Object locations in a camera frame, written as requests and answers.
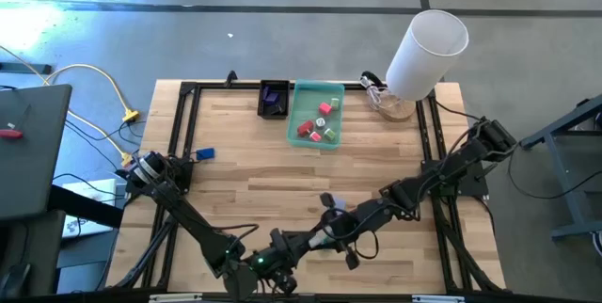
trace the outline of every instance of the blue object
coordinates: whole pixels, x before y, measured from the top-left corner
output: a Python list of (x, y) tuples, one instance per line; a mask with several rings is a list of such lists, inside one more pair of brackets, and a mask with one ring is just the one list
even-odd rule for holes
[(199, 149), (197, 150), (197, 160), (202, 161), (205, 159), (215, 158), (215, 149), (207, 148), (207, 149)]
[(270, 88), (269, 87), (265, 87), (263, 89), (263, 100), (267, 100), (268, 95), (270, 94)]
[(278, 102), (278, 94), (275, 92), (270, 92), (270, 94), (267, 95), (264, 101), (268, 105), (276, 104), (276, 102)]

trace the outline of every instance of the transparent container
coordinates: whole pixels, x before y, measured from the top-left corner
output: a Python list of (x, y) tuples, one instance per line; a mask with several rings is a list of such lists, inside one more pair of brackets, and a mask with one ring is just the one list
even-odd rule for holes
[[(287, 129), (289, 142), (295, 147), (325, 150), (337, 149), (341, 144), (344, 96), (345, 86), (343, 84), (297, 80), (294, 85), (293, 107), (289, 116), (289, 126)], [(319, 111), (320, 104), (330, 104), (333, 98), (339, 99), (339, 108), (336, 110), (332, 109), (327, 116), (323, 115)], [(318, 129), (316, 126), (318, 118), (323, 118), (326, 121), (323, 129)], [(307, 120), (313, 122), (313, 131), (322, 137), (321, 141), (314, 142), (309, 138), (309, 135), (301, 137), (297, 134), (297, 127)], [(335, 132), (335, 139), (328, 140), (325, 137), (326, 129), (331, 129)]]

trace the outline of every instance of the gray floor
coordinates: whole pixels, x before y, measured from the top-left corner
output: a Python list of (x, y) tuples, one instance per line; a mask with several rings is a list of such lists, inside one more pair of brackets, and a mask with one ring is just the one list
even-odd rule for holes
[[(174, 5), (405, 7), (419, 0), (79, 0)], [(435, 8), (600, 9), (600, 0), (431, 0)], [(141, 13), (0, 9), (1, 43), (32, 62), (97, 65), (111, 73), (130, 105), (146, 111), (158, 78), (355, 79), (384, 75), (411, 16), (274, 13)], [(458, 81), (467, 110), (526, 136), (602, 90), (602, 20), (465, 17), (470, 45), (446, 75)], [(28, 75), (3, 84), (36, 86)], [(87, 71), (59, 81), (74, 87), (71, 107), (111, 130), (122, 109), (112, 88)], [(115, 163), (107, 142), (97, 144)], [(130, 151), (134, 145), (122, 142)], [(569, 222), (562, 199), (528, 199), (505, 176), (488, 176), (499, 255), (508, 287), (519, 293), (600, 300), (602, 262), (587, 237), (552, 243)], [(519, 153), (517, 181), (533, 193), (559, 187), (544, 149)], [(111, 177), (111, 167), (66, 131), (57, 173)]]

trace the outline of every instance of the pink cube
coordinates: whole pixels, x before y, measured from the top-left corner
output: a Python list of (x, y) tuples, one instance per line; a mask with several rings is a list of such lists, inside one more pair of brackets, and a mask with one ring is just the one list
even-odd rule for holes
[(320, 140), (322, 140), (322, 137), (320, 136), (320, 134), (318, 134), (316, 132), (311, 133), (311, 135), (309, 135), (309, 138), (311, 138), (311, 140), (314, 142), (320, 142)]
[(328, 115), (330, 115), (330, 112), (332, 111), (332, 106), (322, 102), (320, 104), (319, 110), (322, 113), (322, 115), (328, 116)]

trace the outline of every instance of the blue block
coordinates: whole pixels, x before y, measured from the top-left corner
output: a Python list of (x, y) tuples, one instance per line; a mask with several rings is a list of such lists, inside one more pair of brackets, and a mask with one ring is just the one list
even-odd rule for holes
[(199, 149), (197, 150), (197, 160), (202, 161), (205, 159), (215, 158), (215, 149), (207, 148), (207, 149)]
[(271, 92), (269, 95), (267, 95), (264, 101), (268, 105), (276, 104), (276, 102), (278, 102), (278, 94)]

